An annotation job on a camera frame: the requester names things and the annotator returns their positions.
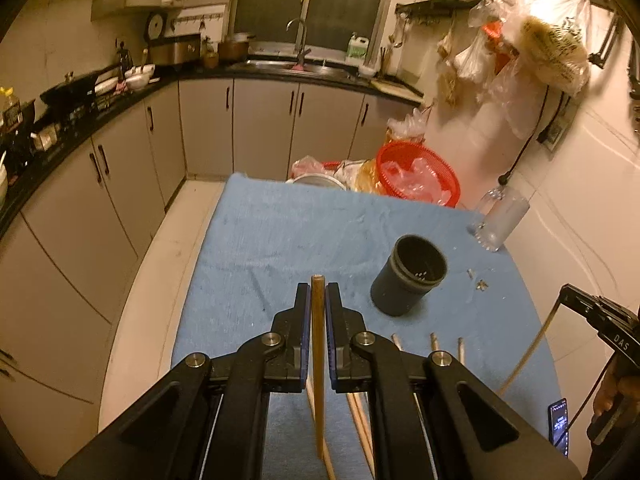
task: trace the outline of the faucet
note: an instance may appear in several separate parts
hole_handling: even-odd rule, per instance
[[[294,22],[299,22],[300,25],[302,25],[302,42],[300,43],[300,49],[298,50],[297,55],[298,55],[298,65],[304,66],[305,56],[311,53],[310,48],[305,48],[306,47],[306,22],[302,18],[294,18],[289,23],[287,23],[287,30],[289,30],[289,28]]]

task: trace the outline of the cutting board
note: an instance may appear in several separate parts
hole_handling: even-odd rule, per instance
[[[391,83],[389,81],[376,80],[371,81],[371,84],[385,94],[393,95],[395,97],[401,97],[402,99],[408,99],[409,101],[413,101],[416,104],[420,104],[422,102],[422,98],[419,95],[413,93],[404,85]]]

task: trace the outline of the red plastic colander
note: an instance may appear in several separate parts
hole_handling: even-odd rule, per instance
[[[386,193],[390,196],[410,200],[407,195],[391,184],[391,181],[382,169],[382,165],[385,162],[396,162],[403,170],[411,171],[411,165],[416,158],[424,158],[427,160],[431,169],[435,171],[442,190],[450,191],[451,193],[451,197],[445,206],[455,207],[458,204],[458,200],[460,200],[460,183],[456,174],[450,165],[442,160],[441,156],[437,153],[432,152],[421,144],[414,144],[412,142],[395,140],[380,148],[378,157],[376,158],[376,169],[378,170],[380,184],[382,184]]]

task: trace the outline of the hand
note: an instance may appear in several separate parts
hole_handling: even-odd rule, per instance
[[[616,359],[613,359],[604,375],[600,389],[593,400],[593,413],[596,416],[608,412],[618,393],[640,402],[640,376],[623,377],[619,381],[614,376]]]

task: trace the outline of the sink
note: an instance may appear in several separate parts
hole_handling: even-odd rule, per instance
[[[275,73],[295,73],[296,75],[308,76],[309,78],[328,78],[337,80],[351,80],[353,76],[342,68],[332,66],[321,66],[307,63],[304,70],[293,70],[295,61],[277,61],[265,59],[250,59],[242,63],[236,63],[231,68],[261,70]]]
[[[270,61],[265,59],[250,59],[244,63],[237,63],[233,68],[255,68],[256,70],[291,70],[294,61]]]
[[[334,68],[332,66],[320,66],[320,65],[305,65],[305,72],[311,72],[326,77],[332,78],[350,78],[351,74],[342,68]]]

